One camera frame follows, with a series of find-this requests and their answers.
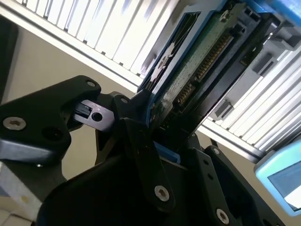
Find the screw hole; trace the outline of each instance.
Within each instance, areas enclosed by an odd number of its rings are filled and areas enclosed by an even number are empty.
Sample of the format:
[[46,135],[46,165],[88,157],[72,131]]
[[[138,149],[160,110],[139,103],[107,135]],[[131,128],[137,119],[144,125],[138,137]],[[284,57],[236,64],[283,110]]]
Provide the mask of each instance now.
[[213,177],[211,176],[211,174],[207,175],[209,177],[210,180],[213,180]]
[[92,86],[92,87],[95,87],[96,85],[94,84],[94,82],[91,82],[91,81],[87,81],[87,84],[89,85],[89,86]]
[[20,126],[21,125],[21,123],[17,120],[11,120],[9,123],[13,126]]
[[122,101],[123,103],[125,103],[125,104],[128,103],[128,101],[127,101],[125,98],[121,98],[121,101]]
[[55,127],[46,127],[42,129],[42,135],[50,141],[59,141],[63,138],[63,132]]
[[162,197],[166,197],[166,193],[162,189],[159,190],[159,193]]
[[224,220],[227,219],[226,216],[225,216],[223,213],[220,213],[220,216],[221,216],[221,218],[224,219]]
[[92,114],[92,119],[94,121],[101,121],[103,119],[103,116],[100,113],[96,112]]

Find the light blue device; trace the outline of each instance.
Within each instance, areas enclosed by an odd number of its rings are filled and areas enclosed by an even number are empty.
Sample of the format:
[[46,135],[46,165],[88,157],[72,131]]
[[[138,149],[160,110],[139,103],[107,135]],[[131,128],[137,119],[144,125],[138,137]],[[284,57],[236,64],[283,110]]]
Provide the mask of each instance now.
[[301,214],[301,140],[268,154],[255,174],[287,214]]

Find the small screen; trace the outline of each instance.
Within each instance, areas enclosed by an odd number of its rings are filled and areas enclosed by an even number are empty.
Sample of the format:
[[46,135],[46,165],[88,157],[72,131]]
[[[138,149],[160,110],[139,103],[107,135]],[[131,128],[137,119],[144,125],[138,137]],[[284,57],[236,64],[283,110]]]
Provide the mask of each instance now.
[[301,161],[268,179],[294,211],[301,209]]

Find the blue plastic tab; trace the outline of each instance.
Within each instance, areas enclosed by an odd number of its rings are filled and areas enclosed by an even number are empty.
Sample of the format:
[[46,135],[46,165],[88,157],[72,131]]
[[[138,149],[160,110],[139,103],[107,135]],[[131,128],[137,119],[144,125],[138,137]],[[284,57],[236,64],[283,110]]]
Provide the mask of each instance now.
[[181,158],[179,156],[179,154],[169,150],[168,148],[156,143],[155,143],[155,147],[159,153],[160,156],[162,156],[163,158],[166,158],[167,160],[180,164],[181,163]]

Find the circuit board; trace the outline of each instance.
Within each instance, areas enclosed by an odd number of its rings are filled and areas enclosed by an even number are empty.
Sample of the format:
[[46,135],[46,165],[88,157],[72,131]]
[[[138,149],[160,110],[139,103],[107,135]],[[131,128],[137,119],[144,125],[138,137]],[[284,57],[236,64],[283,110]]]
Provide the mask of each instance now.
[[151,112],[151,127],[162,123],[173,108],[185,108],[185,103],[206,73],[233,41],[230,31],[237,25],[238,15],[245,4],[236,4],[227,14],[215,13],[173,75],[173,79]]

